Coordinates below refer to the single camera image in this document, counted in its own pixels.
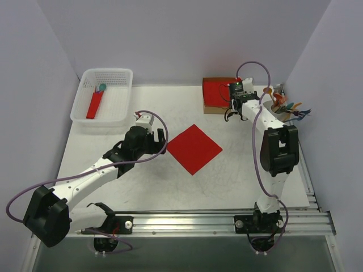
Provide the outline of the red paper napkin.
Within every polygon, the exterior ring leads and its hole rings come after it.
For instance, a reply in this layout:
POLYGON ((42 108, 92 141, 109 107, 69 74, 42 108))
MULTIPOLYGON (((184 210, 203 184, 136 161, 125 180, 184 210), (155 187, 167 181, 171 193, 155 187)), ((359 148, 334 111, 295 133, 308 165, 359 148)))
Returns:
POLYGON ((222 148, 193 124, 168 142, 167 151, 191 175, 222 152, 222 148))

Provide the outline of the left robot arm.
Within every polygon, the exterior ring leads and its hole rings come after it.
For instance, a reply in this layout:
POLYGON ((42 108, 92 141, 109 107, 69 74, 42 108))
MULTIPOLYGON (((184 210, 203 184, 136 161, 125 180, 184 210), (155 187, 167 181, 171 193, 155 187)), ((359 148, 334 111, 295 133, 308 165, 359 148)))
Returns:
POLYGON ((168 130, 156 133, 142 126, 132 126, 123 140, 117 142, 92 167, 67 178, 64 184, 47 188, 39 186, 27 207, 23 224, 48 248, 59 244, 70 232, 105 233, 111 237, 119 226, 116 213, 102 202, 90 203, 84 209, 76 205, 101 186, 117 180, 142 163, 164 154, 168 130))

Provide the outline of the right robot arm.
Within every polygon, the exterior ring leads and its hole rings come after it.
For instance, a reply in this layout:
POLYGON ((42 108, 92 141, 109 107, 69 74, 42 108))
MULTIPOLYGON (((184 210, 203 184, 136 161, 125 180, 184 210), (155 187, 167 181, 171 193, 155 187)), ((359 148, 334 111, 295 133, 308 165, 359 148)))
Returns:
POLYGON ((298 130, 279 121, 261 102, 247 80, 227 84, 229 110, 252 122, 252 156, 261 195, 255 203, 251 224, 259 232, 270 226, 281 228, 282 191, 299 162, 298 130))

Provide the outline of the rolled red napkin bundle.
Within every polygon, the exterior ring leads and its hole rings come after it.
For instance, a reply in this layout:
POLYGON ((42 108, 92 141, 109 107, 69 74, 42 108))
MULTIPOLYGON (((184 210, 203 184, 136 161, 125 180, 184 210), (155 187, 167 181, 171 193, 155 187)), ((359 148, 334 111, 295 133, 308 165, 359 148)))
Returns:
POLYGON ((90 105, 86 114, 87 119, 94 119, 99 109, 104 91, 94 92, 91 97, 90 105))

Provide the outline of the orange plastic spoon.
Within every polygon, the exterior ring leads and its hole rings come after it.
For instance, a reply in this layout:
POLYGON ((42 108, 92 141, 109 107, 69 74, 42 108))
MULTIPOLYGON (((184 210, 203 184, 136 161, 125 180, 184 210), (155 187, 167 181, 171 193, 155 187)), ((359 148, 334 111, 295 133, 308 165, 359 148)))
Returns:
POLYGON ((271 95, 273 93, 273 89, 271 89, 270 87, 268 87, 268 88, 266 87, 266 88, 263 89, 263 92, 266 93, 266 94, 271 95))

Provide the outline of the orange plastic fork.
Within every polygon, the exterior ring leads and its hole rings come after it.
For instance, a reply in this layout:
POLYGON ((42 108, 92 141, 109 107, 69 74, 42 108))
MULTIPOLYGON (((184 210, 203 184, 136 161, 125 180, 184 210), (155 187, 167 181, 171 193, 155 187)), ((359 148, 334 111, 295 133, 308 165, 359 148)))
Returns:
POLYGON ((287 101, 287 97, 279 93, 275 93, 273 96, 275 97, 275 106, 284 105, 287 101))

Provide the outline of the white utensil cup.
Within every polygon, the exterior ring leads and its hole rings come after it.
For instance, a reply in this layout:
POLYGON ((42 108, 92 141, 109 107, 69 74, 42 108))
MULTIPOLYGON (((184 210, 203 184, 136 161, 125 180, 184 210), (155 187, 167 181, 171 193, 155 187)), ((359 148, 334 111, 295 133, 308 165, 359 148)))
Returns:
POLYGON ((286 122, 289 119, 289 114, 282 111, 280 106, 275 106, 272 101, 263 102, 263 105, 279 121, 286 122))

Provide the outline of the white plastic perforated basket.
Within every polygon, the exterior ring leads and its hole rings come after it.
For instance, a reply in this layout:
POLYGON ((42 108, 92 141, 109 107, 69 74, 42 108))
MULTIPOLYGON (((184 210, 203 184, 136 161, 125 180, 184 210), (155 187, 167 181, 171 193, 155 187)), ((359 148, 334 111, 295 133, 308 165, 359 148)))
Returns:
POLYGON ((70 118, 74 123, 90 127, 115 127, 126 119, 132 94, 133 72, 122 68, 86 70, 79 83, 70 118), (94 92, 106 84, 99 109, 94 119, 86 114, 94 92))

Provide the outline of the teal spoon in basket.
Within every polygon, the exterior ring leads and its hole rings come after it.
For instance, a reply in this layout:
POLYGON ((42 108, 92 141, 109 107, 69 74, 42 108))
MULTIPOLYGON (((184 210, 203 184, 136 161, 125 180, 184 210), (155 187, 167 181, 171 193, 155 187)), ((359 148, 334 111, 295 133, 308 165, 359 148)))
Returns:
POLYGON ((106 85, 106 84, 104 84, 104 83, 102 83, 102 84, 100 84, 100 85, 99 85, 99 87, 98 87, 98 92, 105 91, 105 90, 106 90, 106 88, 107 88, 107 85, 106 85))

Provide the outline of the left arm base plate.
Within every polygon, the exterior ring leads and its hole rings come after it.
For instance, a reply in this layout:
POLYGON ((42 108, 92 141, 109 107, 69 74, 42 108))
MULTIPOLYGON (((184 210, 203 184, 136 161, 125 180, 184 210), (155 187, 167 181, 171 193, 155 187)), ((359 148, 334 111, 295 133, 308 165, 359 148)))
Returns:
POLYGON ((100 227, 91 229, 110 235, 129 235, 132 233, 133 219, 130 215, 108 216, 100 227))

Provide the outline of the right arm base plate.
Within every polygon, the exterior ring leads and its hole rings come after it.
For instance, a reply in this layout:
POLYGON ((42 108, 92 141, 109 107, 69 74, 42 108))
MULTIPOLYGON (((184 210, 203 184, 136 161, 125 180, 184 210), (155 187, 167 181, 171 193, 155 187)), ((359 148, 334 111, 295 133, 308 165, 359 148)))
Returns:
POLYGON ((236 215, 234 223, 235 232, 243 234, 281 233, 284 226, 284 221, 280 214, 236 215))

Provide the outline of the aluminium mounting rail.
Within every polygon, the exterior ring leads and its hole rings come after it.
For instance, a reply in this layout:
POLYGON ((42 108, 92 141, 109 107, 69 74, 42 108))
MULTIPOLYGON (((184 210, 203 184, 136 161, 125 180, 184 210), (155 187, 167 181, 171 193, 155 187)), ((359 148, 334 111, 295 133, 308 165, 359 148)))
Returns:
MULTIPOLYGON (((253 215, 250 210, 203 210, 203 211, 115 211, 116 215, 134 217, 130 235, 157 233, 184 233, 191 235, 229 235, 235 232, 236 215, 253 215)), ((292 210, 280 212, 284 226, 281 233, 287 235, 335 235, 336 230, 328 212, 318 210, 292 210)), ((84 230, 72 233, 89 234, 84 230)))

